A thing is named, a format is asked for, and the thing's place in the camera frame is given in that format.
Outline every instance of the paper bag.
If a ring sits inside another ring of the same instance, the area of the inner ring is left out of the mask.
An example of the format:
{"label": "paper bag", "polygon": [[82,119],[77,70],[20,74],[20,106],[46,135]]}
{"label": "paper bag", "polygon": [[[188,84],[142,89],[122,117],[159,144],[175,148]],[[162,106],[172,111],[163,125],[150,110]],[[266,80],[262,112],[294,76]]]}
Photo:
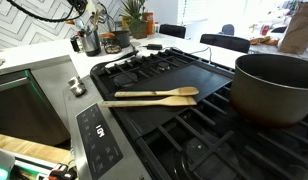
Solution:
{"label": "paper bag", "polygon": [[298,3],[291,22],[278,43],[278,51],[303,54],[308,47],[308,2]]}

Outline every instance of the wooden spatula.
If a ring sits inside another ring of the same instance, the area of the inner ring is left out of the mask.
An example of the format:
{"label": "wooden spatula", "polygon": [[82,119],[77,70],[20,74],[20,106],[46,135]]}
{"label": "wooden spatula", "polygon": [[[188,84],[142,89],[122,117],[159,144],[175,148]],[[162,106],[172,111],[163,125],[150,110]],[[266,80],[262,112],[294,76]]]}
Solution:
{"label": "wooden spatula", "polygon": [[195,100],[191,96],[170,96],[161,100],[154,101],[103,101],[101,107],[133,107],[133,106],[193,106]]}
{"label": "wooden spatula", "polygon": [[169,91],[129,91],[116,92],[115,97],[140,97],[140,96],[192,96],[198,94],[195,87],[181,87]]}

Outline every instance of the stove control panel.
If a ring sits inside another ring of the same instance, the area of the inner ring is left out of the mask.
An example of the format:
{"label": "stove control panel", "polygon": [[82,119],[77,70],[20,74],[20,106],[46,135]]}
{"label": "stove control panel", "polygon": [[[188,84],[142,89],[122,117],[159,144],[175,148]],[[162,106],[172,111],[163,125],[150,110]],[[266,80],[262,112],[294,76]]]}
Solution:
{"label": "stove control panel", "polygon": [[123,154],[97,103],[76,116],[93,179],[100,178]]}

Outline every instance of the gas stove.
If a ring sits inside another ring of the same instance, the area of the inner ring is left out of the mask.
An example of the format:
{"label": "gas stove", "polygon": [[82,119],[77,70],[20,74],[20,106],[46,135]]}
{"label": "gas stove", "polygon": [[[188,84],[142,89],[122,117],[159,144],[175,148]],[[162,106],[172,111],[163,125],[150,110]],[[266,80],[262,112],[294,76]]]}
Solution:
{"label": "gas stove", "polygon": [[308,116],[286,129],[250,123],[229,104],[233,70],[175,49],[105,65],[90,73],[104,100],[121,90],[200,91],[192,107],[110,109],[153,179],[308,179]]}

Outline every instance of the dark cooking pot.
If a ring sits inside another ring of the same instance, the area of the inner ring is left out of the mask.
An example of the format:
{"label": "dark cooking pot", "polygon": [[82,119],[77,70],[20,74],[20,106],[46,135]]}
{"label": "dark cooking pot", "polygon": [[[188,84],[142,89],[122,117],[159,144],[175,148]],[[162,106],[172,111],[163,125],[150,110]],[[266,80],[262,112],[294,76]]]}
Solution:
{"label": "dark cooking pot", "polygon": [[126,48],[130,46],[130,32],[129,31],[113,31],[112,33],[114,33],[115,37],[117,37],[120,40],[121,48]]}
{"label": "dark cooking pot", "polygon": [[233,108],[251,122],[286,127],[308,114],[308,61],[270,54],[236,60]]}

